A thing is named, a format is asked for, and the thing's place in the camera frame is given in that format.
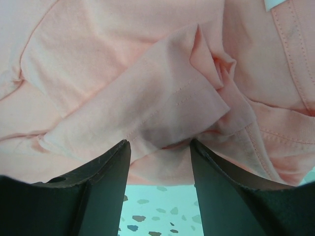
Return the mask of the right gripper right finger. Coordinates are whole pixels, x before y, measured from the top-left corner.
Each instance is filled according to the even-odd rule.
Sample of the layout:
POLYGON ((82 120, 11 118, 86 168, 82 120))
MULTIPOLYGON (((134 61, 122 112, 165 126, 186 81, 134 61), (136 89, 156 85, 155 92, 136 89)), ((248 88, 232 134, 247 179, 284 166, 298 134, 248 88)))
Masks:
POLYGON ((293 187, 254 175, 190 143, 191 162, 206 236, 312 236, 315 184, 293 187))

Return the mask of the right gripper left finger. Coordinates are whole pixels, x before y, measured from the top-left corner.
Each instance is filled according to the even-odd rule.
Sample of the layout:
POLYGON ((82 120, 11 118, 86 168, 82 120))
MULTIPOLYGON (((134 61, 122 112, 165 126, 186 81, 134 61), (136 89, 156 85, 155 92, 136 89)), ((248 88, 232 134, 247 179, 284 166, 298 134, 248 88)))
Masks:
POLYGON ((43 183, 0 178, 3 236, 116 236, 131 156, 120 141, 94 160, 43 183))

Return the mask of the salmon pink t-shirt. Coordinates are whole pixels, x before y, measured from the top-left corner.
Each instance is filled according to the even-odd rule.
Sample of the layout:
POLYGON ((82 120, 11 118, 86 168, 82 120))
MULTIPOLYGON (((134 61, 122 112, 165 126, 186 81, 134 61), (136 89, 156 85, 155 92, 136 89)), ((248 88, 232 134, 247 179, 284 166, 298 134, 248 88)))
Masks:
POLYGON ((315 165, 314 1, 1 1, 1 174, 48 181, 128 140, 129 184, 193 184, 192 139, 302 181, 315 165))

